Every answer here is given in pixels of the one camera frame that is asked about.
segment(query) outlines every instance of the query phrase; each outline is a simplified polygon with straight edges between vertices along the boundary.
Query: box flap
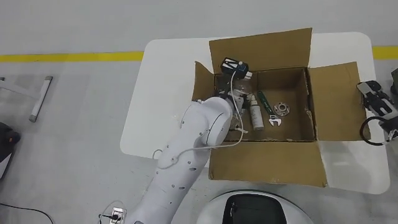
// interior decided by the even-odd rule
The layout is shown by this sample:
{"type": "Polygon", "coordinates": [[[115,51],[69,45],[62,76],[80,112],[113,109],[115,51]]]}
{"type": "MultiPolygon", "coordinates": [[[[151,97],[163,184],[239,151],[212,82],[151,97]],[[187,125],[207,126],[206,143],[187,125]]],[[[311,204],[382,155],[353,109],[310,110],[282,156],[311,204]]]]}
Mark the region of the box flap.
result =
{"type": "Polygon", "coordinates": [[[307,67],[312,28],[209,42],[215,74],[225,57],[246,62],[250,71],[269,68],[307,67]]]}
{"type": "Polygon", "coordinates": [[[209,178],[326,186],[317,142],[242,142],[215,149],[209,178]]]}
{"type": "MultiPolygon", "coordinates": [[[[318,140],[362,140],[359,128],[366,119],[356,85],[356,62],[309,68],[318,140]]],[[[369,129],[365,136],[370,139],[369,129]]]]}
{"type": "Polygon", "coordinates": [[[192,100],[207,100],[214,93],[214,75],[200,62],[195,62],[195,84],[192,100]]]}

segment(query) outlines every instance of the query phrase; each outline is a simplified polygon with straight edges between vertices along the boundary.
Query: floor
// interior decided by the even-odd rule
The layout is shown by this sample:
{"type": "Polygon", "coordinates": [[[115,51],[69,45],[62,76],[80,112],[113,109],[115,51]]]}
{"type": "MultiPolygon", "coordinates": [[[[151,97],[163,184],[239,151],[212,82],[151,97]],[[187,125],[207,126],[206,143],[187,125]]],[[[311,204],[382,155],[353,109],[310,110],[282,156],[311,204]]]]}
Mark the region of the floor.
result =
{"type": "MultiPolygon", "coordinates": [[[[311,26],[359,31],[373,45],[397,45],[396,0],[0,0],[0,54],[144,50],[153,39],[222,37],[311,26]]],[[[375,61],[386,88],[398,60],[375,61]]],[[[0,121],[23,135],[0,202],[39,208],[56,224],[96,223],[114,199],[140,201],[155,161],[121,152],[119,140],[139,62],[0,63],[0,75],[27,88],[54,81],[38,122],[33,102],[0,91],[0,121]]],[[[174,224],[194,224],[221,192],[262,189],[302,207],[314,223],[398,223],[398,143],[388,148],[391,187],[382,195],[298,185],[217,182],[202,175],[174,224]]],[[[0,207],[2,224],[48,223],[39,213],[0,207]]]]}
{"type": "MultiPolygon", "coordinates": [[[[375,61],[376,74],[390,83],[398,60],[375,61]]],[[[145,191],[155,161],[121,152],[119,140],[139,70],[139,62],[2,63],[6,80],[40,88],[53,75],[36,123],[28,117],[32,102],[1,90],[0,121],[23,134],[0,201],[39,208],[56,224],[96,223],[112,200],[132,209],[145,191]]],[[[302,207],[315,223],[397,223],[398,153],[388,148],[391,187],[382,195],[299,185],[210,181],[203,171],[178,210],[174,224],[195,223],[206,202],[233,189],[262,189],[302,207]]],[[[0,223],[47,223],[38,213],[0,208],[0,223]]]]}

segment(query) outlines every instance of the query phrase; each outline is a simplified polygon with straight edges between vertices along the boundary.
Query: spray bottle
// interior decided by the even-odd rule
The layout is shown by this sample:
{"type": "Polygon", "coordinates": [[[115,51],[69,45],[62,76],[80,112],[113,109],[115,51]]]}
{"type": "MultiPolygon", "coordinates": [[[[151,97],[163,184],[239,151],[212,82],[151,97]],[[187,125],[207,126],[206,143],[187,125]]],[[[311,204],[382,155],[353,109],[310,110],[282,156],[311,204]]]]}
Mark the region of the spray bottle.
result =
{"type": "Polygon", "coordinates": [[[255,131],[264,130],[264,122],[262,122],[261,109],[257,103],[256,97],[253,94],[250,94],[248,97],[250,97],[250,115],[251,115],[253,130],[255,131]]]}

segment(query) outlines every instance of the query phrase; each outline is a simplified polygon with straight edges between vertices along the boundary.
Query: power plug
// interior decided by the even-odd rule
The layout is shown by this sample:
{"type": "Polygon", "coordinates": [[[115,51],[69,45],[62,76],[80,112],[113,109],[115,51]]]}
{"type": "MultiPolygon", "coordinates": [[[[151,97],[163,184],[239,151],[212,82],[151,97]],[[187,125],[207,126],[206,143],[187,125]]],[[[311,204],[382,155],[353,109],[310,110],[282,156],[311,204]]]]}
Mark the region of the power plug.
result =
{"type": "Polygon", "coordinates": [[[110,220],[109,224],[123,224],[127,215],[127,210],[113,207],[112,215],[117,215],[119,218],[117,220],[110,220]]]}

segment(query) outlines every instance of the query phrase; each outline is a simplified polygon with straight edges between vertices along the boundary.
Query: cardboard box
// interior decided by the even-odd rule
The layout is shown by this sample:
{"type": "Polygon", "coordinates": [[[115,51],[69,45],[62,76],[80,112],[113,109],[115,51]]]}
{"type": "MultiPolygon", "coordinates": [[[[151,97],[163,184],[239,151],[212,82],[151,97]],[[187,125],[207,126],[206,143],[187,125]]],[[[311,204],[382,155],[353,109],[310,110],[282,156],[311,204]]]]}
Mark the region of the cardboard box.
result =
{"type": "MultiPolygon", "coordinates": [[[[212,150],[210,179],[325,187],[317,140],[361,140],[359,127],[366,113],[356,89],[356,62],[308,68],[311,35],[312,29],[300,29],[210,41],[214,74],[196,63],[193,100],[214,95],[220,65],[229,57],[249,65],[253,92],[262,90],[271,105],[290,106],[282,124],[274,127],[261,106],[263,131],[252,130],[246,113],[243,122],[249,133],[235,147],[212,150]]],[[[239,137],[240,132],[230,131],[225,142],[239,137]]]]}

